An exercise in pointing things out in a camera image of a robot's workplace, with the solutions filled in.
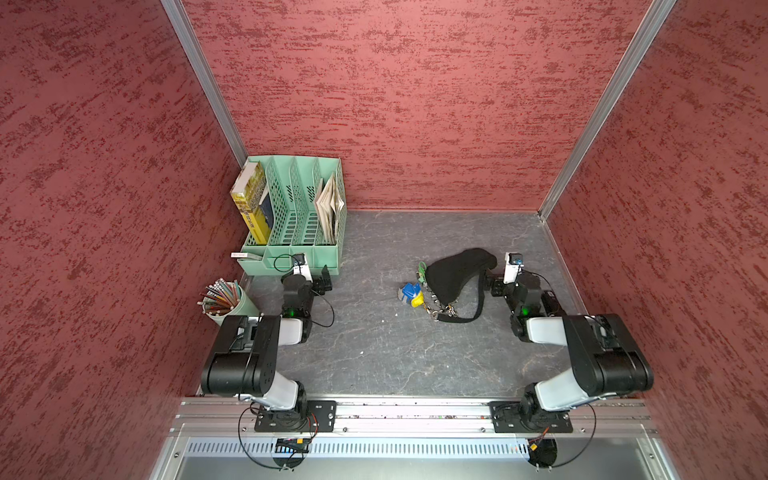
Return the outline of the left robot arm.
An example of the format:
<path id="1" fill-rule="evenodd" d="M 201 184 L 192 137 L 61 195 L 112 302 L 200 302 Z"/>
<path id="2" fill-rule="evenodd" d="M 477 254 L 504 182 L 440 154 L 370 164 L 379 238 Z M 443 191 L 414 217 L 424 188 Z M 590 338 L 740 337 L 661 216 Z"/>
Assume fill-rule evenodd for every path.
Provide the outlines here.
<path id="1" fill-rule="evenodd" d="M 235 397 L 254 405 L 259 429 L 300 431 L 312 422 L 304 386 L 277 371 L 278 350 L 308 341 L 314 299 L 332 289 L 329 269 L 317 277 L 292 272 L 282 278 L 283 306 L 278 315 L 228 315 L 201 373 L 205 395 Z"/>

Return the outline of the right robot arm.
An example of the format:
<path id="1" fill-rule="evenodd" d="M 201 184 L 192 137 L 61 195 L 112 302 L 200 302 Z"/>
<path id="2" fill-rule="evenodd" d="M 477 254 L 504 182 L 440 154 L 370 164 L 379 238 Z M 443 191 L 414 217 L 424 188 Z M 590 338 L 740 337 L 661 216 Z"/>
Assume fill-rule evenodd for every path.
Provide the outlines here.
<path id="1" fill-rule="evenodd" d="M 530 272 L 519 273 L 514 282 L 490 274 L 486 288 L 505 299 L 519 340 L 561 346 L 569 355 L 568 369 L 528 385 L 519 402 L 498 408 L 516 428 L 543 430 L 581 405 L 652 388 L 652 368 L 620 316 L 568 315 Z"/>

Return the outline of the blue yellow toy charm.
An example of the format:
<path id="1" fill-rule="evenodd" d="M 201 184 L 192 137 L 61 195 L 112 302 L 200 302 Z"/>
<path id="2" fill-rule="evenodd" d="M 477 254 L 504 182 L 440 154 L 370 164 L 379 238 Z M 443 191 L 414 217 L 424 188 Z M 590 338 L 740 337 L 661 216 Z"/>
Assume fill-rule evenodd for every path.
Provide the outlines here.
<path id="1" fill-rule="evenodd" d="M 419 308 L 424 305 L 424 295 L 419 284 L 406 283 L 398 290 L 398 299 L 401 303 Z"/>

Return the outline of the green strap keychain charm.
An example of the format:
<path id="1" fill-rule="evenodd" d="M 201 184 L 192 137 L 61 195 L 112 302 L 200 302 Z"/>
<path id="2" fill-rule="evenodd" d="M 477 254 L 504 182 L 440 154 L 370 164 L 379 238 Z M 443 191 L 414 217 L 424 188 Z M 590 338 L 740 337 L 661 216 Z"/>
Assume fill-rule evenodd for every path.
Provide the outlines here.
<path id="1" fill-rule="evenodd" d="M 426 269 L 427 269 L 426 263 L 423 261 L 420 261 L 418 264 L 418 281 L 421 286 L 425 286 L 427 284 Z"/>

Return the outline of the black fabric bag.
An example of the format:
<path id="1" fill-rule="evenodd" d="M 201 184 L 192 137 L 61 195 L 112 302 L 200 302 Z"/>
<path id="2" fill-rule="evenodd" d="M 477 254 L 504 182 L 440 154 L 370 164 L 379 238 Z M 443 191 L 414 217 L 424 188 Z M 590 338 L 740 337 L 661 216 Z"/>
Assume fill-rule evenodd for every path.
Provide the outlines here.
<path id="1" fill-rule="evenodd" d="M 428 265 L 424 272 L 425 285 L 440 305 L 432 317 L 436 321 L 451 324 L 466 324 L 477 320 L 484 307 L 486 273 L 496 267 L 496 257 L 482 248 L 466 249 Z M 450 309 L 450 305 L 473 278 L 478 281 L 476 310 L 472 317 L 460 317 Z"/>

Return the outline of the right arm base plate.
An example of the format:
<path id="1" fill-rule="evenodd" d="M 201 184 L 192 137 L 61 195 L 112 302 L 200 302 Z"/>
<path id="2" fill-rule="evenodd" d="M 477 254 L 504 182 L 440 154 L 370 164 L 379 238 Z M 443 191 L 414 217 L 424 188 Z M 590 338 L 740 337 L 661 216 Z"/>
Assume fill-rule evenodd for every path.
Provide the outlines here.
<path id="1" fill-rule="evenodd" d="M 573 426 L 566 411 L 546 411 L 527 401 L 493 401 L 488 404 L 496 433 L 569 434 Z"/>

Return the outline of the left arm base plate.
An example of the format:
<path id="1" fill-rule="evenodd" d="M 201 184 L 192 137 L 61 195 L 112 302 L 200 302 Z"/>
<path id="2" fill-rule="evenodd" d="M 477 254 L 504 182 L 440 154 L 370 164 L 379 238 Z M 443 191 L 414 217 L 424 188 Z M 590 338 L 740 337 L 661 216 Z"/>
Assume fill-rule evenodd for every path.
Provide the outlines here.
<path id="1" fill-rule="evenodd" d="M 334 430 L 338 404 L 332 400 L 308 400 L 292 410 L 260 410 L 256 414 L 255 432 L 306 432 Z"/>

